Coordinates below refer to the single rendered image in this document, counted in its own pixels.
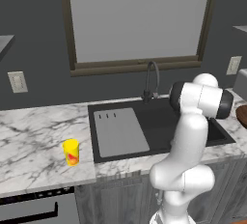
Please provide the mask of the white wall socket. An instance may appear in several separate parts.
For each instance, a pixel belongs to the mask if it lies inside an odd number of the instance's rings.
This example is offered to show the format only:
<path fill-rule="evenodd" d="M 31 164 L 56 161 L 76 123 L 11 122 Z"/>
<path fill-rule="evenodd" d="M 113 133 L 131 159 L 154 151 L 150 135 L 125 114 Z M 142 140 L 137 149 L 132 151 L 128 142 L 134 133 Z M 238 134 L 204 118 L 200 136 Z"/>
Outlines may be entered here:
<path fill-rule="evenodd" d="M 241 56 L 233 56 L 229 62 L 227 69 L 227 75 L 233 75 L 237 73 L 238 66 L 241 61 Z"/>
<path fill-rule="evenodd" d="M 28 92 L 24 73 L 22 71 L 11 71 L 8 73 L 8 77 L 15 94 Z"/>

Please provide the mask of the grey wall shelf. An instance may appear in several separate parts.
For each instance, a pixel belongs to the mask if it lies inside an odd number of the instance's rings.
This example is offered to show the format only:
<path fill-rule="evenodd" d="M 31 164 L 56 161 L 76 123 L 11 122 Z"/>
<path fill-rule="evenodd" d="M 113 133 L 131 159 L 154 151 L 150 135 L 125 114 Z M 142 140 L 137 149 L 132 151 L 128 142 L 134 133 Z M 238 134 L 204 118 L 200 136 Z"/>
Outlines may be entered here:
<path fill-rule="evenodd" d="M 0 36 L 0 62 L 14 43 L 14 35 Z"/>
<path fill-rule="evenodd" d="M 239 31 L 247 33 L 247 25 L 234 26 L 233 28 L 235 28 L 235 29 L 237 29 Z"/>

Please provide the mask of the dark grey sink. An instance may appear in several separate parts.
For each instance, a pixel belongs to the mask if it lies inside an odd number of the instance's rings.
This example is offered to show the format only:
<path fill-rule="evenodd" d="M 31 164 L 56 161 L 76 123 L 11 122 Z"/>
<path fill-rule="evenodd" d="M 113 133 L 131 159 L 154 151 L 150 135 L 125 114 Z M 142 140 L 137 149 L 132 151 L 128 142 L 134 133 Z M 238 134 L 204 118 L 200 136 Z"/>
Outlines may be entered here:
<path fill-rule="evenodd" d="M 166 98 L 89 105 L 94 162 L 166 154 L 172 148 L 179 120 Z M 208 120 L 206 149 L 232 145 L 234 140 L 215 119 Z"/>

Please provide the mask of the grey dishwasher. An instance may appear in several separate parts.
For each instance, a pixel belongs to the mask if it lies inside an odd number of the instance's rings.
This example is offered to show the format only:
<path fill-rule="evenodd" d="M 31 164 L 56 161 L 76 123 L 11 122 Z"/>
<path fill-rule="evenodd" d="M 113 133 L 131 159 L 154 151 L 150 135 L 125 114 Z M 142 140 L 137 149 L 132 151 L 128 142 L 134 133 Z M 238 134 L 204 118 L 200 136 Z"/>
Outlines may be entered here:
<path fill-rule="evenodd" d="M 58 202 L 58 216 L 20 224 L 80 224 L 74 187 L 0 198 L 0 220 L 48 212 Z"/>

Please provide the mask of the brown framed window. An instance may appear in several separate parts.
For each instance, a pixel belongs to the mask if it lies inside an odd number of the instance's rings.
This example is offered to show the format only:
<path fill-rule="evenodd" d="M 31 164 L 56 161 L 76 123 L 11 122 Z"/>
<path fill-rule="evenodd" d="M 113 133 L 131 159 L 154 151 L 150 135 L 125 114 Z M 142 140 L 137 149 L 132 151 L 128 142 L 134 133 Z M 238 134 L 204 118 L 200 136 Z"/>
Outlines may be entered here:
<path fill-rule="evenodd" d="M 70 74 L 198 68 L 215 0 L 61 0 Z"/>

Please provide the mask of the grey toaster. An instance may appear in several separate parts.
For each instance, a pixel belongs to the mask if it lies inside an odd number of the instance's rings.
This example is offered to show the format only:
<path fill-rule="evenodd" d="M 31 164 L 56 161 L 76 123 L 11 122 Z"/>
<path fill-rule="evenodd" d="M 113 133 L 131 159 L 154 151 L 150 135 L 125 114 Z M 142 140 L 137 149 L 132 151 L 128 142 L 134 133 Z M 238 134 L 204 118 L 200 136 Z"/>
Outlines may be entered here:
<path fill-rule="evenodd" d="M 233 85 L 233 91 L 247 101 L 247 69 L 241 69 Z"/>

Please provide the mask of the brown wooden bowl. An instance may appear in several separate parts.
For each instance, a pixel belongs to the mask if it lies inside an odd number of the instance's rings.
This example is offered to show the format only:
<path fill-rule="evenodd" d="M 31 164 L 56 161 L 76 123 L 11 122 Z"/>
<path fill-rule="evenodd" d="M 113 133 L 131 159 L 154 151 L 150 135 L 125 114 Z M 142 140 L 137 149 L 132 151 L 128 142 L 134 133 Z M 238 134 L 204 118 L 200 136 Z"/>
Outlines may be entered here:
<path fill-rule="evenodd" d="M 247 104 L 240 105 L 235 110 L 238 121 L 247 129 Z"/>

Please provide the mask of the yellow cup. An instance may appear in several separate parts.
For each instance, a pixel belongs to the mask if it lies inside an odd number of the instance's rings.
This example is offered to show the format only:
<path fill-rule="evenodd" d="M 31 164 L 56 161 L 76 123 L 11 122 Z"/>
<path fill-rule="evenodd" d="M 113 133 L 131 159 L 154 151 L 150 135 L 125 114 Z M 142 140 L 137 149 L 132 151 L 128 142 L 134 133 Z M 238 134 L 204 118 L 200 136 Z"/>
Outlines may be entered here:
<path fill-rule="evenodd" d="M 79 142 L 76 139 L 68 139 L 62 144 L 68 166 L 76 166 L 79 163 Z"/>

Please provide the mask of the dark grey tap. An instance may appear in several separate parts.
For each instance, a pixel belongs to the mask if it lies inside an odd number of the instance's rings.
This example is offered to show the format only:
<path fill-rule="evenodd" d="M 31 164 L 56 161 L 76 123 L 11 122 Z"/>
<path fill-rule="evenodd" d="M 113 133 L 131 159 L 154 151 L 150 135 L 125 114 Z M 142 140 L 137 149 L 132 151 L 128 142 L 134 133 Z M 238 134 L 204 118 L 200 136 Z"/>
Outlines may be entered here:
<path fill-rule="evenodd" d="M 151 84 L 152 79 L 156 79 L 155 84 Z M 146 85 L 142 94 L 143 103 L 148 104 L 152 99 L 159 97 L 159 83 L 160 74 L 158 65 L 155 63 L 155 61 L 150 61 L 147 68 Z"/>

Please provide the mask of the grey cupboard door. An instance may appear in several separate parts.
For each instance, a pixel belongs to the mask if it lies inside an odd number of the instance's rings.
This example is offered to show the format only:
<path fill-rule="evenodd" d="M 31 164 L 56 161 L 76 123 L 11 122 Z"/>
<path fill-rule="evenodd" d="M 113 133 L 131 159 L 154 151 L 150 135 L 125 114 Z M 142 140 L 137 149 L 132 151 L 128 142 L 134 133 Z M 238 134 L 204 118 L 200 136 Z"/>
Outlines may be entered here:
<path fill-rule="evenodd" d="M 196 197 L 188 212 L 196 224 L 235 224 L 247 217 L 237 213 L 237 204 L 247 193 L 247 158 L 209 164 L 215 185 Z"/>
<path fill-rule="evenodd" d="M 149 224 L 158 211 L 148 175 L 77 185 L 80 224 Z"/>

